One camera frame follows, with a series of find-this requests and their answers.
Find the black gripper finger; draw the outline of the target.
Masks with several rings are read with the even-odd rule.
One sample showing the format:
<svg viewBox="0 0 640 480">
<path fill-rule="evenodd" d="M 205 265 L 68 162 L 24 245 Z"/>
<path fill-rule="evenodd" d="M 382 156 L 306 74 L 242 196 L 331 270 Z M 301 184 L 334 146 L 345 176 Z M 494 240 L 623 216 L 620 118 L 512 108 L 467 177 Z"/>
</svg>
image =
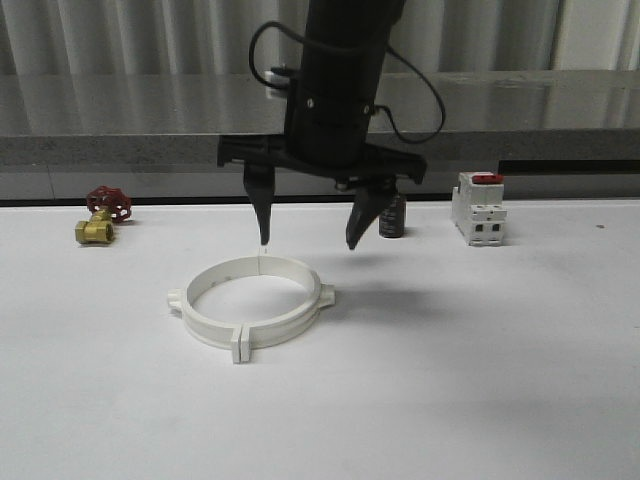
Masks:
<svg viewBox="0 0 640 480">
<path fill-rule="evenodd" d="M 253 205 L 260 232 L 260 243 L 270 240 L 271 207 L 275 198 L 275 169 L 271 165 L 245 164 L 243 184 Z"/>
<path fill-rule="evenodd" d="M 373 221 L 392 203 L 395 182 L 385 181 L 356 189 L 353 207 L 346 225 L 346 243 L 354 250 Z"/>
</svg>

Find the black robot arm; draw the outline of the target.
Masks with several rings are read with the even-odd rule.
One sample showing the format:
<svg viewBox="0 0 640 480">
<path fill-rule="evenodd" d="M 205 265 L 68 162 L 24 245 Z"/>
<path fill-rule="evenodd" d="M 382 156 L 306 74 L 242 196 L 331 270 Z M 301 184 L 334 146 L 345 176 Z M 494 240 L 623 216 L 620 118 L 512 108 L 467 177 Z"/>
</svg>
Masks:
<svg viewBox="0 0 640 480">
<path fill-rule="evenodd" d="M 303 46 L 299 69 L 285 72 L 287 83 L 277 87 L 287 95 L 284 131 L 224 135 L 217 151 L 219 165 L 244 165 L 262 244 L 270 240 L 276 168 L 330 178 L 338 189 L 354 191 L 349 248 L 391 204 L 399 177 L 423 181 L 421 156 L 366 141 L 391 28 L 403 8 L 401 1 L 312 1 L 304 35 L 274 21 L 263 24 Z"/>
</svg>

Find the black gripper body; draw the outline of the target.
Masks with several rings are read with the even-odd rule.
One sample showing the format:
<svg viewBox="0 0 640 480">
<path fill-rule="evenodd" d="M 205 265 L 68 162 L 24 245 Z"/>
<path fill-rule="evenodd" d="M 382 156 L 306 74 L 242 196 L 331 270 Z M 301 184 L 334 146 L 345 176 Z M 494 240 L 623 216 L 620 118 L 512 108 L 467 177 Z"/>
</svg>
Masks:
<svg viewBox="0 0 640 480">
<path fill-rule="evenodd" d="M 381 179 L 420 184 L 426 161 L 419 155 L 366 142 L 381 73 L 361 79 L 352 72 L 322 71 L 327 93 L 310 89 L 294 69 L 271 69 L 258 77 L 267 92 L 286 98 L 284 131 L 270 135 L 223 135 L 217 164 L 280 167 L 332 178 L 347 189 Z"/>
</svg>

